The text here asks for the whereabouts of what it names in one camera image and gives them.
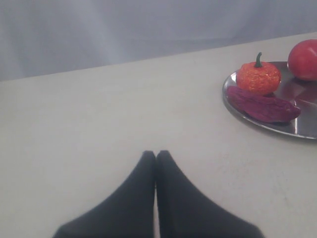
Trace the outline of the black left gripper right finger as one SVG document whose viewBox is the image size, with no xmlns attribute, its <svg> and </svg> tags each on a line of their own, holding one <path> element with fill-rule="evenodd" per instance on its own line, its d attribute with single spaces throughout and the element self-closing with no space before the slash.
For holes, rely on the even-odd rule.
<svg viewBox="0 0 317 238">
<path fill-rule="evenodd" d="M 168 151 L 156 158 L 159 231 L 162 238 L 262 238 L 260 229 L 201 193 Z"/>
</svg>

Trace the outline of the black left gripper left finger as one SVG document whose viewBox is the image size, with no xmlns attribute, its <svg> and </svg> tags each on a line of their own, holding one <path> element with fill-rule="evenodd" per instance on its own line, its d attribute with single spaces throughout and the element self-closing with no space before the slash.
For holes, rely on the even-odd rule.
<svg viewBox="0 0 317 238">
<path fill-rule="evenodd" d="M 138 164 L 106 200 L 62 225 L 56 238 L 154 237 L 156 157 L 143 152 Z"/>
</svg>

